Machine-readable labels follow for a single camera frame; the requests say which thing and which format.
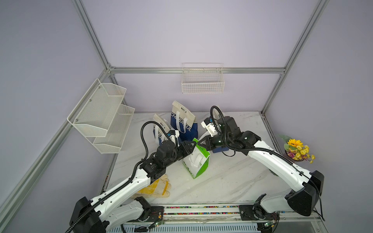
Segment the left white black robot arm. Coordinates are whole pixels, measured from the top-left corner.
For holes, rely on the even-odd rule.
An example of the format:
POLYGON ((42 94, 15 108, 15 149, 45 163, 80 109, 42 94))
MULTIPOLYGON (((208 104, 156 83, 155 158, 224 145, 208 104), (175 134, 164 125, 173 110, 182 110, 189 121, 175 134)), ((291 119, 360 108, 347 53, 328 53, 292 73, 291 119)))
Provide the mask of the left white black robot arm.
POLYGON ((70 226, 66 230, 68 233, 105 233, 130 220, 148 218, 151 206, 143 197, 135 198, 126 206, 122 204, 161 178, 167 167, 191 155, 197 147, 196 141, 179 143, 166 133, 166 140, 156 152, 150 154, 143 133, 149 124, 158 125, 153 120, 142 125, 140 138, 145 148, 145 156, 135 164, 131 176, 97 197, 90 200, 87 197, 81 198, 75 205, 70 226))

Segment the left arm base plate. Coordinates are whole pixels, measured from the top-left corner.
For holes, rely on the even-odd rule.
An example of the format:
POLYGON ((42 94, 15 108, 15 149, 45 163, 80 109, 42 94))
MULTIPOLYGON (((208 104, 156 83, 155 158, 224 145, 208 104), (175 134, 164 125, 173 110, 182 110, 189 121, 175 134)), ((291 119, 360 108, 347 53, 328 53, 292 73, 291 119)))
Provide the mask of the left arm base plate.
POLYGON ((133 222, 154 222, 159 216, 164 215, 164 206, 151 206, 144 210, 138 219, 133 222))

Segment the green white takeout bag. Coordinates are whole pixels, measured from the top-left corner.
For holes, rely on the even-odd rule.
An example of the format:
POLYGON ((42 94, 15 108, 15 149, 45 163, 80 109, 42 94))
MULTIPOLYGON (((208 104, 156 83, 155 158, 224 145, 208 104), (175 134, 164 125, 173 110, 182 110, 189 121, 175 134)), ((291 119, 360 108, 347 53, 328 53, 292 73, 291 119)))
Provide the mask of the green white takeout bag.
POLYGON ((183 159, 183 165, 193 179, 202 175, 208 168, 210 152, 205 148, 196 145, 192 154, 183 159))

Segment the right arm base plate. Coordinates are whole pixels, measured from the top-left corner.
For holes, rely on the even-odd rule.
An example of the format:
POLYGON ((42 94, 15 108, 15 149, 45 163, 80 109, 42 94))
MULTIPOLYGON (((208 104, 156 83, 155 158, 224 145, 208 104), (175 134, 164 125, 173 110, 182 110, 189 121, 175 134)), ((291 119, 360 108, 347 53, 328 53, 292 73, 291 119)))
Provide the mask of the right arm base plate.
POLYGON ((239 205, 239 214, 243 221, 279 220, 277 213, 268 213, 257 205, 239 205))

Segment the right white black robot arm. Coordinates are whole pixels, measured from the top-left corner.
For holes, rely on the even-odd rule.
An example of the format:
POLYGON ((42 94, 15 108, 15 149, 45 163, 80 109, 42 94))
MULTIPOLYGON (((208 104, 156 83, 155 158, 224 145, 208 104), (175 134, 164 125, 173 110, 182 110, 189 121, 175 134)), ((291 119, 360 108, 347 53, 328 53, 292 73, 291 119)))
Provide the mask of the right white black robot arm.
POLYGON ((289 186, 287 191, 260 195, 253 205, 256 219, 281 211, 310 216, 316 205, 322 204, 324 175, 319 171, 310 172, 296 165, 273 150, 257 134, 242 132, 234 118, 224 116, 217 106, 211 107, 210 116, 202 125, 209 134, 198 142, 199 146, 207 151, 228 148, 233 152, 241 152, 266 166, 289 186))

